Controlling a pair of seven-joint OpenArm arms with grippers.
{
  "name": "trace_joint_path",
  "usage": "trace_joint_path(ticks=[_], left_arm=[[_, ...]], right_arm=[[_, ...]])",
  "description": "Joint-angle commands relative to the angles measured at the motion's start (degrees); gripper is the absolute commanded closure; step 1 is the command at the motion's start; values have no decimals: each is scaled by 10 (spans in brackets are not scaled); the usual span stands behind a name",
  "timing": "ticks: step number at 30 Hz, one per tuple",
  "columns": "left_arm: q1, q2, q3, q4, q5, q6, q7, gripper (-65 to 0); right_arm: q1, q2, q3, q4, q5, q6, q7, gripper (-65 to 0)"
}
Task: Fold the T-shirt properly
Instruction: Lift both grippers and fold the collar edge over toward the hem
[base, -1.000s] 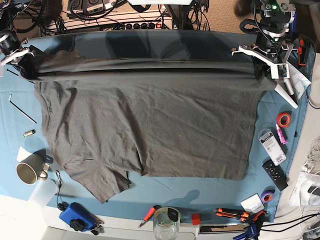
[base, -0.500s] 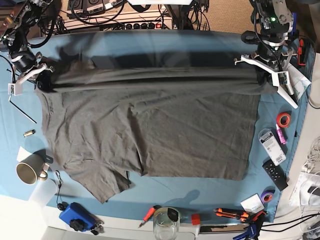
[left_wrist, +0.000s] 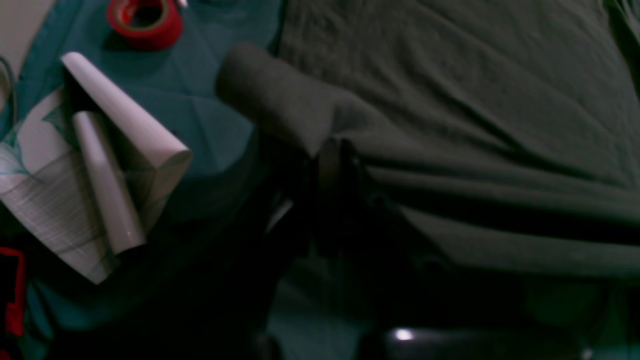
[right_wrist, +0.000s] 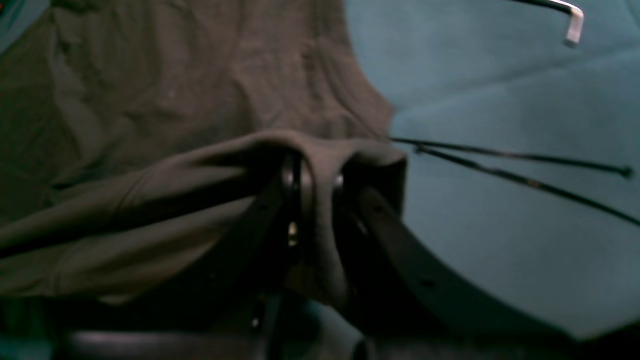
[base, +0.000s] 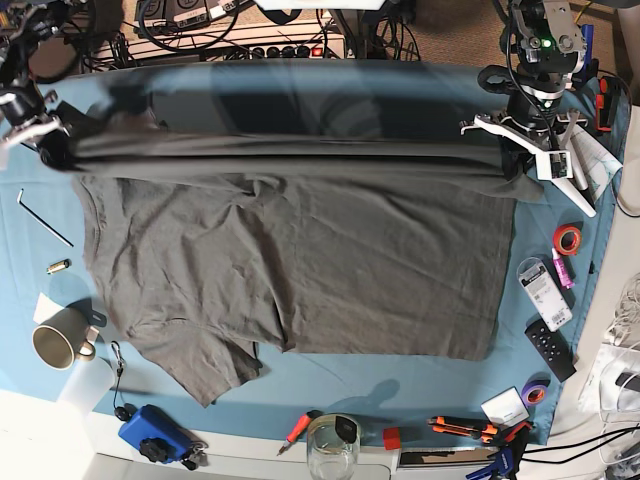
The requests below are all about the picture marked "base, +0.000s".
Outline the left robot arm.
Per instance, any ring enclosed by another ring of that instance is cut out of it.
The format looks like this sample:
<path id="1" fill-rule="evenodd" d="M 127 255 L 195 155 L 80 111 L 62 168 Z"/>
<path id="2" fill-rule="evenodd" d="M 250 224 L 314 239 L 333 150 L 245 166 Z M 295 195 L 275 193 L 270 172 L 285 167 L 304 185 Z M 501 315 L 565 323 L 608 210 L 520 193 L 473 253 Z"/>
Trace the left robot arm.
<path id="1" fill-rule="evenodd" d="M 587 42 L 566 1 L 509 1 L 503 17 L 500 45 L 507 65 L 485 67 L 477 82 L 488 93 L 507 95 L 508 104 L 477 114 L 460 130 L 482 129 L 503 137 L 511 150 L 530 153 L 540 180 L 571 179 L 573 160 L 560 131 L 577 118 L 560 115 L 559 107 L 584 65 Z"/>

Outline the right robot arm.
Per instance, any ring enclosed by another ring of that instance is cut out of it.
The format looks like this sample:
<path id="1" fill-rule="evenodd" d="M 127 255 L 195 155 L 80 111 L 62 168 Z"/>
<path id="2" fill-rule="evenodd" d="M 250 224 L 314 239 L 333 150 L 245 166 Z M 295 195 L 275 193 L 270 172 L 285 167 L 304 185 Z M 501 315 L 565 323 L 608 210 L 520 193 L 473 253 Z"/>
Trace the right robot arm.
<path id="1" fill-rule="evenodd" d="M 9 150 L 25 142 L 37 142 L 56 131 L 65 131 L 62 120 L 47 109 L 57 100 L 55 91 L 43 95 L 32 78 L 29 59 L 39 45 L 62 30 L 80 9 L 78 1 L 51 1 L 22 9 L 19 27 L 1 50 L 1 119 L 10 125 L 1 136 L 1 168 L 9 162 Z"/>

